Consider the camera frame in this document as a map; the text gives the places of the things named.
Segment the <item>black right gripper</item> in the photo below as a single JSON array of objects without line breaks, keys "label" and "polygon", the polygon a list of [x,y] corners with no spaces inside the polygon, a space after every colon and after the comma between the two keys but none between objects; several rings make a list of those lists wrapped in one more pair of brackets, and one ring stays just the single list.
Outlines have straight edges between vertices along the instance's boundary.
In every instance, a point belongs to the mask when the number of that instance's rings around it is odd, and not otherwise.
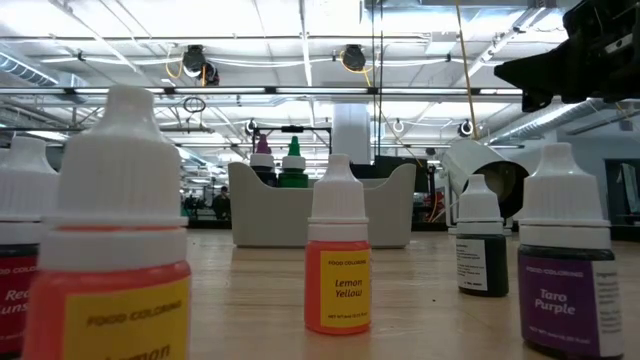
[{"label": "black right gripper", "polygon": [[523,90],[522,110],[600,98],[606,102],[639,95],[639,3],[586,0],[563,15],[567,39],[542,54],[507,61],[494,69],[501,80]]}]

